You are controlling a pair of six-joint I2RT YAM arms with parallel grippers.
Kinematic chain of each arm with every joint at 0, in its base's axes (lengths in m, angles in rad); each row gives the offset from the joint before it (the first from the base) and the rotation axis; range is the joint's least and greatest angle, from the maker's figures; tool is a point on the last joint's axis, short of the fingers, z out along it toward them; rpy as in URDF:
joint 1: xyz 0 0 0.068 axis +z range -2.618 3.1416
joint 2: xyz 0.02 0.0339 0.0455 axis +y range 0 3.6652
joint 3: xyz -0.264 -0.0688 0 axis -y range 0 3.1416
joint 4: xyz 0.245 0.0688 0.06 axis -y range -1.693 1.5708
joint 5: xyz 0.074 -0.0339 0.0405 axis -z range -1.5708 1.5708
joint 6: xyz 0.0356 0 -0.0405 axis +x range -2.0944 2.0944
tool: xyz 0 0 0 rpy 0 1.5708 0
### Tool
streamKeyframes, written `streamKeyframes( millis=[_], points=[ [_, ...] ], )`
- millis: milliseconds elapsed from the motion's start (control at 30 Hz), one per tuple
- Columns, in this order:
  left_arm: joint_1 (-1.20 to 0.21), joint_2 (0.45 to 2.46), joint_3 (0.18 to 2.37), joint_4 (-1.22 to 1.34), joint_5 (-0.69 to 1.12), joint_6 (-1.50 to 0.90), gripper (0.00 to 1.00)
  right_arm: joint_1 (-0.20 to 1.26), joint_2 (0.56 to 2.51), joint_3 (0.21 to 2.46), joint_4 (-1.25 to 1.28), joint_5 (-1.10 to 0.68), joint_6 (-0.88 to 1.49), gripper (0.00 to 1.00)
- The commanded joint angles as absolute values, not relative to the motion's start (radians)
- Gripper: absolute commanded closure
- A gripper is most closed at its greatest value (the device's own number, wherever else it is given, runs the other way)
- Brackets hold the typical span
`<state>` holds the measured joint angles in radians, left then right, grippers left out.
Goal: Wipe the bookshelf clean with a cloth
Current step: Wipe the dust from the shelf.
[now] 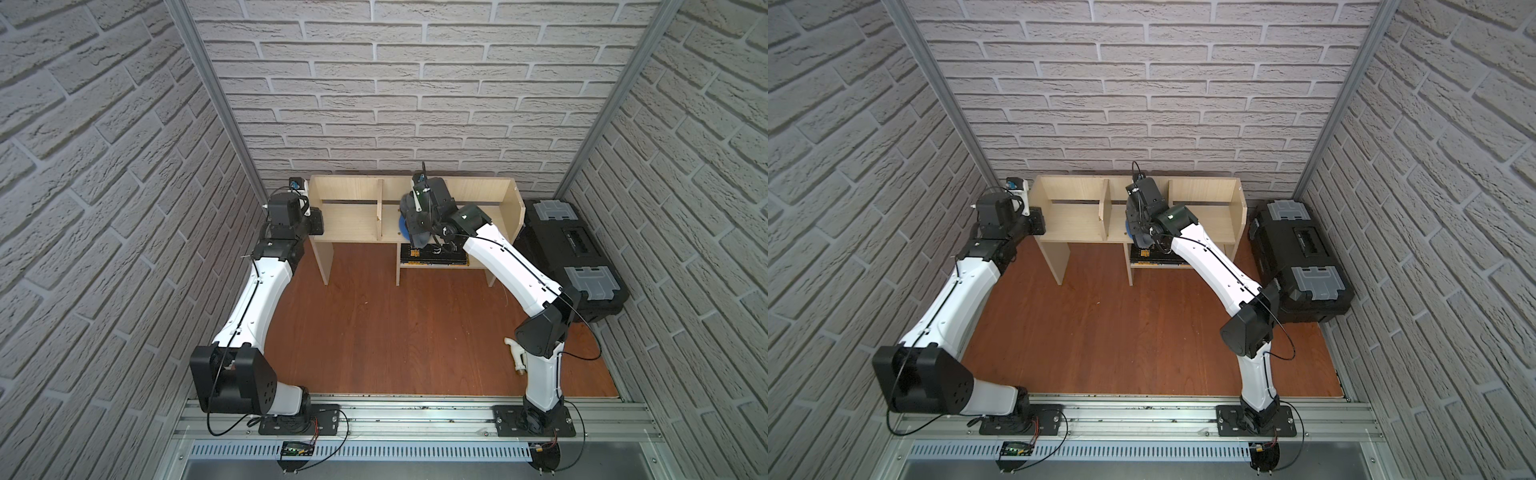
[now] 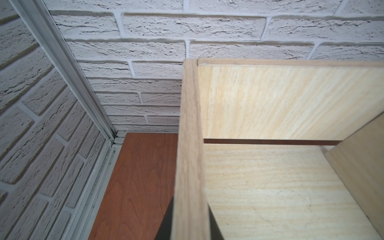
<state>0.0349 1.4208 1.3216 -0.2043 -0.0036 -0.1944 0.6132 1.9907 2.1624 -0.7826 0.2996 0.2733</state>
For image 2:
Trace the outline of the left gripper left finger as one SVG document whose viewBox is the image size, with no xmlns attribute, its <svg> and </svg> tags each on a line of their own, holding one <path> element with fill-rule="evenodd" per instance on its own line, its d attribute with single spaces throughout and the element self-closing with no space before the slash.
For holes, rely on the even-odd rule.
<svg viewBox="0 0 384 240">
<path fill-rule="evenodd" d="M 172 232 L 174 197 L 171 198 L 154 240 L 170 240 Z"/>
</svg>

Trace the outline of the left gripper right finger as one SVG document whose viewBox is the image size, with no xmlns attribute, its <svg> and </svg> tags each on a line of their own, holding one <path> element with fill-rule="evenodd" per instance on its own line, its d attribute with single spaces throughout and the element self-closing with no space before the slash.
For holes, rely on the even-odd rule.
<svg viewBox="0 0 384 240">
<path fill-rule="evenodd" d="M 210 229 L 211 229 L 211 240 L 224 240 L 224 237 L 221 233 L 221 230 L 217 224 L 217 221 L 213 215 L 213 212 L 208 206 L 209 209 L 209 216 L 210 216 Z"/>
</svg>

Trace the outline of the light wooden bookshelf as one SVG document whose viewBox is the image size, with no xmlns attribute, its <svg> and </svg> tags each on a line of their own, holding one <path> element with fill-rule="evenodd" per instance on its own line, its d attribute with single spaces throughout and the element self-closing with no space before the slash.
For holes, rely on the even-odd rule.
<svg viewBox="0 0 384 240">
<path fill-rule="evenodd" d="M 381 240 L 382 62 L 186 59 L 172 240 Z"/>
</svg>

